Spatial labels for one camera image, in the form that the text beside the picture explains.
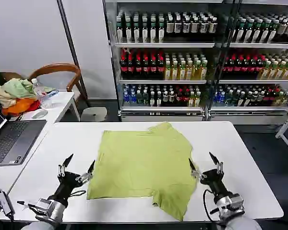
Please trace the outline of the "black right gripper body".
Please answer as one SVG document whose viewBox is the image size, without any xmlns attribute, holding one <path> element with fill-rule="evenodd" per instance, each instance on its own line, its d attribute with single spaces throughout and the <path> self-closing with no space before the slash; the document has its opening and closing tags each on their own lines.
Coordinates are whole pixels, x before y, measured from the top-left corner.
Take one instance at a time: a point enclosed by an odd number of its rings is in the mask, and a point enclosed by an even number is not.
<svg viewBox="0 0 288 230">
<path fill-rule="evenodd" d="M 226 196 L 231 195 L 222 182 L 224 173 L 218 173 L 217 169 L 211 169 L 202 173 L 200 183 L 210 187 L 214 201 L 218 201 Z"/>
</svg>

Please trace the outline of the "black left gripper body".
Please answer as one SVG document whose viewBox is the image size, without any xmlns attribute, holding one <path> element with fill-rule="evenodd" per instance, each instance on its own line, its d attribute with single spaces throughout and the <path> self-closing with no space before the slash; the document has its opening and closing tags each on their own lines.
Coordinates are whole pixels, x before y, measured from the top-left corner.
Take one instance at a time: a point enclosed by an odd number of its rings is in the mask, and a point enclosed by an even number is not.
<svg viewBox="0 0 288 230">
<path fill-rule="evenodd" d="M 66 172 L 65 176 L 58 176 L 60 185 L 56 189 L 55 193 L 48 197 L 48 200 L 54 200 L 65 207 L 68 206 L 68 199 L 73 191 L 73 189 L 81 187 L 84 183 L 77 180 L 80 175 L 72 172 Z"/>
</svg>

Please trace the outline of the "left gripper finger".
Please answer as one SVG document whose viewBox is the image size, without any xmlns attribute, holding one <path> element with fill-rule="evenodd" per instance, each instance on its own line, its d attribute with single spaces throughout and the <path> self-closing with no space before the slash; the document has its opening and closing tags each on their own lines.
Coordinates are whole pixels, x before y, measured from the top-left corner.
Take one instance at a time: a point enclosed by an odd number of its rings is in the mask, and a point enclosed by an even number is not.
<svg viewBox="0 0 288 230">
<path fill-rule="evenodd" d="M 90 181 L 91 178 L 93 177 L 94 164 L 95 164 L 95 161 L 92 162 L 92 164 L 88 168 L 88 171 L 86 173 L 76 177 L 76 180 L 78 182 L 88 182 L 88 181 Z"/>
<path fill-rule="evenodd" d="M 66 158 L 62 164 L 58 165 L 58 177 L 64 177 L 65 176 L 65 170 L 66 170 L 67 166 L 69 165 L 72 157 L 73 157 L 73 154 L 71 154 L 68 158 Z"/>
</svg>

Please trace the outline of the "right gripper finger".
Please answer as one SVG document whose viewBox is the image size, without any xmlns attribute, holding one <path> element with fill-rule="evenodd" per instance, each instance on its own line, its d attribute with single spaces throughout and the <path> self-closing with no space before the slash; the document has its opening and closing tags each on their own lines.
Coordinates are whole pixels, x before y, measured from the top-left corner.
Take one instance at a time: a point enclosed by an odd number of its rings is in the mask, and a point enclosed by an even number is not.
<svg viewBox="0 0 288 230">
<path fill-rule="evenodd" d="M 191 168 L 191 175 L 199 180 L 203 179 L 203 174 L 200 172 L 199 168 L 194 164 L 194 162 L 190 158 L 188 158 L 188 160 Z"/>
<path fill-rule="evenodd" d="M 219 161 L 218 158 L 215 155 L 213 155 L 211 152 L 209 152 L 209 155 L 212 161 L 214 162 L 214 164 L 216 165 L 217 173 L 224 173 L 223 162 Z"/>
</svg>

